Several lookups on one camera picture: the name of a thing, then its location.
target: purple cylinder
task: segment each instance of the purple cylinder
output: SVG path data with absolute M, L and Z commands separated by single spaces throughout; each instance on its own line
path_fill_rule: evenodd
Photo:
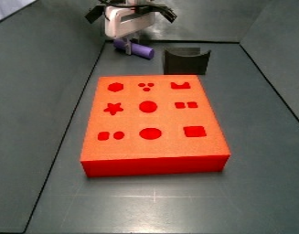
M 124 50 L 124 41 L 121 39 L 115 39 L 113 46 L 115 46 L 115 48 Z M 137 45 L 135 43 L 131 43 L 131 46 L 132 46 L 132 54 L 133 55 L 137 55 L 145 59 L 153 58 L 153 49 L 152 48 L 144 47 L 144 46 Z

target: red star hole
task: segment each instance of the red star hole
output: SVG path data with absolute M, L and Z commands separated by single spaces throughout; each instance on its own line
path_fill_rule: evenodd
M 121 104 L 116 103 L 108 103 L 107 108 L 104 109 L 104 112 L 109 112 L 111 115 L 115 115 L 116 112 L 123 112 Z

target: orange shape sorter board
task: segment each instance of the orange shape sorter board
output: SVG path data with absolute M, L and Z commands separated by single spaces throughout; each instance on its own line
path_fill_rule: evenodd
M 80 156 L 88 177 L 213 172 L 228 157 L 196 76 L 99 79 Z

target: circular hole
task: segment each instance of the circular hole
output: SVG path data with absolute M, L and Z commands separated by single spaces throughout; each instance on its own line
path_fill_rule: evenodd
M 145 113 L 155 112 L 157 109 L 157 105 L 153 101 L 143 101 L 139 104 L 139 110 Z
M 157 128 L 145 128 L 140 131 L 139 135 L 145 140 L 155 140 L 163 135 L 163 132 Z
M 115 133 L 113 133 L 113 138 L 115 138 L 116 140 L 123 139 L 123 137 L 124 137 L 124 132 L 115 132 Z

